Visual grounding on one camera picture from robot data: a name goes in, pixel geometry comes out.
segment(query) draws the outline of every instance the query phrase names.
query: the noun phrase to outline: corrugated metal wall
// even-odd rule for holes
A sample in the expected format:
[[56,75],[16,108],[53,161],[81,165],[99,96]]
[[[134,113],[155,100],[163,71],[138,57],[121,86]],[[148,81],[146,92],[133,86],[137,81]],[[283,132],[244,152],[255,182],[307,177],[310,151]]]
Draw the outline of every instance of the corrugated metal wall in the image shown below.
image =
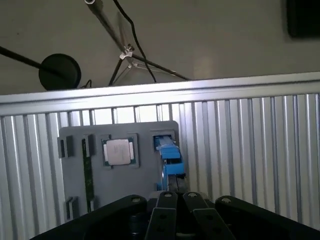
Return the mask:
[[320,229],[319,107],[319,95],[306,94],[2,116],[0,239],[64,222],[61,127],[166,120],[179,124],[192,191]]

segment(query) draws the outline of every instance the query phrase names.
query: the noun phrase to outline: black pole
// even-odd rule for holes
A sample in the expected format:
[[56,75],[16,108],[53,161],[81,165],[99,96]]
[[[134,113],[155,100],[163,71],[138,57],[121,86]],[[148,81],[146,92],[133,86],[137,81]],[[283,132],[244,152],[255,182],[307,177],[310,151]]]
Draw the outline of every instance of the black pole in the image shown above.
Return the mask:
[[14,51],[10,51],[2,46],[0,46],[0,55],[3,55],[7,58],[16,60],[16,61],[23,63],[23,64],[26,64],[28,66],[34,67],[36,69],[46,71],[46,72],[51,73],[53,75],[56,75],[58,77],[64,78],[64,76],[62,76],[62,74],[60,74],[58,71],[51,69],[51,68],[48,68],[46,66],[43,66],[40,63],[38,63],[30,58],[22,56]]
[[160,66],[160,65],[158,65],[158,64],[156,64],[156,63],[154,63],[154,62],[152,62],[152,61],[149,61],[148,59],[145,60],[143,57],[138,56],[138,55],[136,55],[136,54],[132,54],[132,57],[133,57],[134,59],[137,59],[137,60],[141,61],[141,62],[146,62],[147,64],[149,64],[149,65],[151,65],[151,66],[153,66],[153,67],[155,67],[155,68],[157,68],[157,69],[160,69],[160,70],[162,70],[162,71],[164,71],[164,72],[166,72],[166,73],[168,73],[168,74],[172,74],[172,75],[174,75],[174,76],[176,76],[176,77],[179,77],[179,78],[182,78],[182,79],[184,79],[184,80],[190,80],[189,78],[187,78],[187,77],[185,77],[185,76],[182,76],[181,74],[176,73],[175,71],[171,71],[170,69],[167,69],[167,68],[165,68],[165,67],[163,67],[163,66]]
[[120,69],[121,64],[122,64],[123,61],[124,60],[120,58],[118,63],[116,64],[115,69],[114,69],[113,74],[112,74],[112,77],[111,77],[110,82],[109,82],[109,86],[112,86],[112,84],[114,84],[114,80],[115,80],[115,78],[116,78],[116,76],[117,76],[117,74],[119,72],[119,69]]
[[113,29],[109,25],[107,18],[102,13],[102,3],[96,0],[85,0],[86,5],[89,7],[91,12],[96,16],[96,18],[100,21],[101,25],[104,27],[104,29],[108,32],[110,37],[113,39],[117,47],[122,51],[123,53],[126,52],[126,48],[121,44],[120,40],[116,37]]

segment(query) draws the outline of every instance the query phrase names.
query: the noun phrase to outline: black round base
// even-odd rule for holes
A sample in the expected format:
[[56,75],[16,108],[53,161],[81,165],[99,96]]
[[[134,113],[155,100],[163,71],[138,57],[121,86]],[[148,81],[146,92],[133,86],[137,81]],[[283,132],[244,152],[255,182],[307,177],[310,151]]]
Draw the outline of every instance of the black round base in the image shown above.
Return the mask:
[[47,56],[41,65],[58,73],[52,74],[44,69],[39,69],[40,83],[46,90],[67,90],[78,87],[81,80],[81,70],[76,60],[71,56],[62,53],[52,54]]

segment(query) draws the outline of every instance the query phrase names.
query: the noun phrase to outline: metal panel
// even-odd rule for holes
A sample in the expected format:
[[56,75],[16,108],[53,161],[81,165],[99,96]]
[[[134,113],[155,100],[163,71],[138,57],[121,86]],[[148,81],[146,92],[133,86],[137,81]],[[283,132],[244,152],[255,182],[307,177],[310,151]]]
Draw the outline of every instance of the metal panel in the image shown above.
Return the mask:
[[0,239],[64,223],[61,127],[166,120],[179,125],[192,191],[233,195],[320,229],[320,84],[307,76],[1,96]]

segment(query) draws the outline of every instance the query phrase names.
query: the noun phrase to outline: metal tripod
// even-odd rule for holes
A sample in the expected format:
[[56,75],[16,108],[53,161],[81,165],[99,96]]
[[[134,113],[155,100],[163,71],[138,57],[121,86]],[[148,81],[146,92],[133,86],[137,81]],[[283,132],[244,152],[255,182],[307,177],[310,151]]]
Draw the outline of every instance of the metal tripod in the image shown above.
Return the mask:
[[[89,9],[92,11],[92,13],[96,16],[96,18],[100,21],[100,23],[102,24],[104,29],[111,36],[112,40],[115,42],[117,47],[122,52],[122,54],[119,56],[119,61],[118,61],[117,65],[115,66],[115,69],[114,69],[113,74],[111,76],[110,82],[108,84],[109,86],[112,86],[121,76],[126,75],[132,68],[145,69],[144,67],[141,66],[141,63],[134,62],[133,60],[139,60],[143,63],[147,63],[148,65],[153,67],[153,69],[151,69],[151,71],[153,71],[153,72],[164,72],[164,73],[176,76],[176,77],[184,79],[184,80],[189,80],[189,78],[187,78],[179,73],[176,73],[175,71],[167,69],[163,66],[160,66],[152,61],[149,61],[141,56],[134,54],[133,53],[134,48],[130,44],[128,46],[124,46],[124,44],[121,43],[118,36],[116,35],[114,29],[109,24],[107,17],[102,12],[103,5],[102,5],[101,0],[84,0],[84,2],[89,7]],[[121,67],[121,64],[125,59],[128,61],[129,65],[117,77],[119,69]]]

